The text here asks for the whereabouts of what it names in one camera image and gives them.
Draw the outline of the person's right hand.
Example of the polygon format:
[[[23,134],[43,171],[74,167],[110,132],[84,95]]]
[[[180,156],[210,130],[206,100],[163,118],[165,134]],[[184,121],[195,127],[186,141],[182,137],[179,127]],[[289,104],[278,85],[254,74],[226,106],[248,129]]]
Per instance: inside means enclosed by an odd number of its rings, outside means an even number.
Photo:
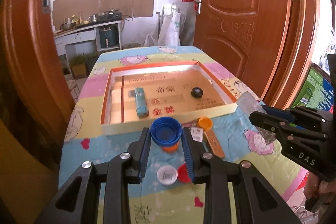
[[[312,213],[320,208],[326,210],[335,197],[335,180],[327,182],[309,173],[303,193],[306,197],[305,209]]]

